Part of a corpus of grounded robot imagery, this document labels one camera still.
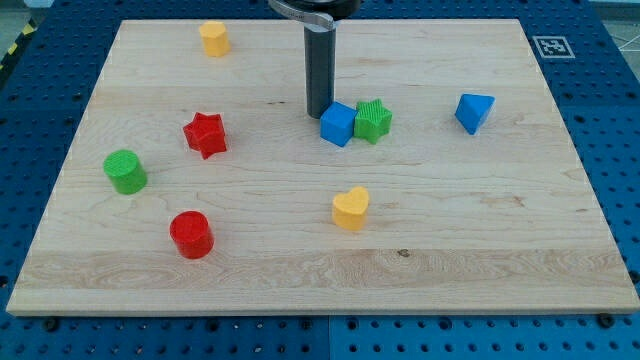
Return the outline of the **black robot arm flange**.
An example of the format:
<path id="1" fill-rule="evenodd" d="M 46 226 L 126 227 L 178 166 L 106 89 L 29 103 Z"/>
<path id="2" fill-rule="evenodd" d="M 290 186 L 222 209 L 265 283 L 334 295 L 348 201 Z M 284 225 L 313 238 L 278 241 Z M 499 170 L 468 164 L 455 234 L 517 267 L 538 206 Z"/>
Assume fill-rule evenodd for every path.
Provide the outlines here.
<path id="1" fill-rule="evenodd" d="M 281 16 L 313 30 L 331 31 L 336 23 L 356 13 L 361 0 L 268 0 L 269 7 Z"/>

